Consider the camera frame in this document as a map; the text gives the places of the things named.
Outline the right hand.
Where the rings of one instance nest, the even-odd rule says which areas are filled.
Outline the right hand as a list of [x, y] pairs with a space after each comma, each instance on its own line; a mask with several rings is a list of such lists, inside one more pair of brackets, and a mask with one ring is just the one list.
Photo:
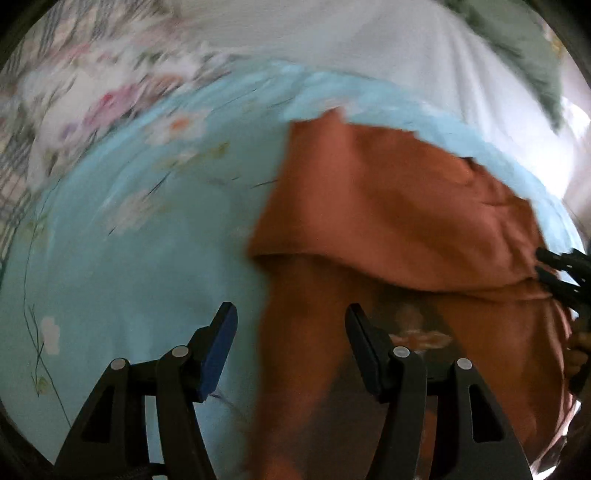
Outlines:
[[587, 363], [590, 357], [589, 332], [572, 333], [564, 350], [565, 375], [572, 377]]

